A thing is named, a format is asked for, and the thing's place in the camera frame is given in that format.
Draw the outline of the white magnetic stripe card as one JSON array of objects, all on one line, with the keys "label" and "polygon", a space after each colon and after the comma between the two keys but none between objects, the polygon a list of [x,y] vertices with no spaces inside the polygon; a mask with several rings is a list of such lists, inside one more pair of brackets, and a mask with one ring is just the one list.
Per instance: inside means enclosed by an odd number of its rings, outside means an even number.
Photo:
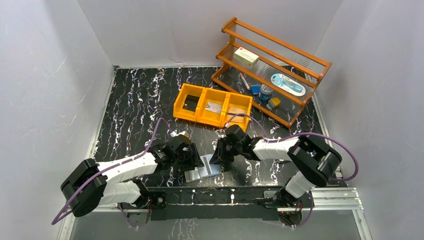
[{"label": "white magnetic stripe card", "polygon": [[210,164],[210,159],[212,158],[212,156],[213,156],[212,154],[207,154],[207,155],[202,155],[200,157],[200,159],[203,163],[203,166],[199,167],[198,170],[201,174],[210,175],[210,174],[213,173],[213,169],[212,169],[211,164]]}]

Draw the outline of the grey card holder wallet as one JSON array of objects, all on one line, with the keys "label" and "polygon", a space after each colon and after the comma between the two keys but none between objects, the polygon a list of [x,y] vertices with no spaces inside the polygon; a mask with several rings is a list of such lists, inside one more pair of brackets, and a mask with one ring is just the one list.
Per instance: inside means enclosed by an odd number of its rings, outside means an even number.
[{"label": "grey card holder wallet", "polygon": [[185,181],[187,183],[212,178],[222,174],[221,167],[217,164],[211,164],[210,160],[213,154],[206,154],[200,156],[201,162],[204,166],[195,167],[194,170],[184,172]]}]

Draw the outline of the yellow plastic triple bin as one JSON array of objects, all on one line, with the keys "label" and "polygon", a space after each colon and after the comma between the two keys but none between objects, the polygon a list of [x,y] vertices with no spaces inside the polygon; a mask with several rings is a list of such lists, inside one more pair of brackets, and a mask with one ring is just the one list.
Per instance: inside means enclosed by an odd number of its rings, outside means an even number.
[{"label": "yellow plastic triple bin", "polygon": [[173,117],[214,127],[238,125],[246,131],[253,98],[184,83],[173,104]]}]

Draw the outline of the black credit card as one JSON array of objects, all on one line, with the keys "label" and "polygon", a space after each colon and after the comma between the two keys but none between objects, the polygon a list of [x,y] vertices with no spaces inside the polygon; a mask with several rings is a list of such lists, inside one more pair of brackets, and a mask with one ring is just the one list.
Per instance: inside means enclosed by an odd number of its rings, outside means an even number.
[{"label": "black credit card", "polygon": [[199,102],[200,97],[199,96],[194,96],[194,95],[187,95],[185,97],[184,103],[182,108],[184,110],[188,110],[191,112],[195,112],[198,102]]}]

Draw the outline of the orange wooden shelf rack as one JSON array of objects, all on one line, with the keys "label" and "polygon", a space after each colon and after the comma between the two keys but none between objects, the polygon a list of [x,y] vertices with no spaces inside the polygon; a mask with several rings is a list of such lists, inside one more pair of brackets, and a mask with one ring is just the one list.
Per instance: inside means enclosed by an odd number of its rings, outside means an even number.
[{"label": "orange wooden shelf rack", "polygon": [[[251,96],[251,92],[243,90],[237,81],[241,79],[235,73],[243,73],[249,85],[265,84],[273,89],[272,98],[279,98],[281,104],[275,108],[267,108],[268,102],[260,101],[256,95],[252,106],[273,118],[280,124],[290,128],[301,115],[311,100],[317,87],[332,66],[330,61],[323,60],[236,17],[231,18],[221,28],[228,34],[227,44],[216,54],[222,66],[212,75],[212,80],[224,89],[238,94]],[[234,52],[243,47],[259,56],[254,66],[248,66],[234,59]],[[271,83],[273,74],[284,74],[302,85],[306,93],[295,96]]]}]

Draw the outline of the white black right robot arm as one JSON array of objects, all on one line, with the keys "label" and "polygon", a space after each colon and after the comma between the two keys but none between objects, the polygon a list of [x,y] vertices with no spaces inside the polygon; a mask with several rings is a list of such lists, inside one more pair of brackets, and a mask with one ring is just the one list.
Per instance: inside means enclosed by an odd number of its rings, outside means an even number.
[{"label": "white black right robot arm", "polygon": [[238,125],[231,125],[218,139],[211,164],[225,165],[241,155],[247,160],[291,161],[297,173],[280,190],[282,202],[295,207],[302,195],[314,187],[325,187],[342,162],[341,155],[325,142],[324,135],[302,132],[290,138],[250,137]]}]

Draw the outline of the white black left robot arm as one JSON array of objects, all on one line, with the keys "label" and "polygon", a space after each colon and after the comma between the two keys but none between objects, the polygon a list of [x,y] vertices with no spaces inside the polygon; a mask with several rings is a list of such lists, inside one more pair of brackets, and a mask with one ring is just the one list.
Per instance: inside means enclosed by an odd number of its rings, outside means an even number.
[{"label": "white black left robot arm", "polygon": [[149,146],[141,154],[119,160],[96,162],[83,160],[60,189],[66,206],[75,217],[83,217],[101,205],[127,203],[136,208],[161,208],[159,198],[166,196],[150,191],[138,179],[166,169],[179,167],[183,171],[204,166],[195,143],[183,134],[168,142]]}]

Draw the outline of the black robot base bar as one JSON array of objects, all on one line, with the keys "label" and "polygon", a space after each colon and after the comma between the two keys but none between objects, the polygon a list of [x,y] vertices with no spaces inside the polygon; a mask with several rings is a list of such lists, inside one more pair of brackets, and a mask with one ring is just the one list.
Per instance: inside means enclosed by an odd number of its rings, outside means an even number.
[{"label": "black robot base bar", "polygon": [[260,219],[295,225],[303,203],[281,197],[279,186],[150,187],[152,219]]}]

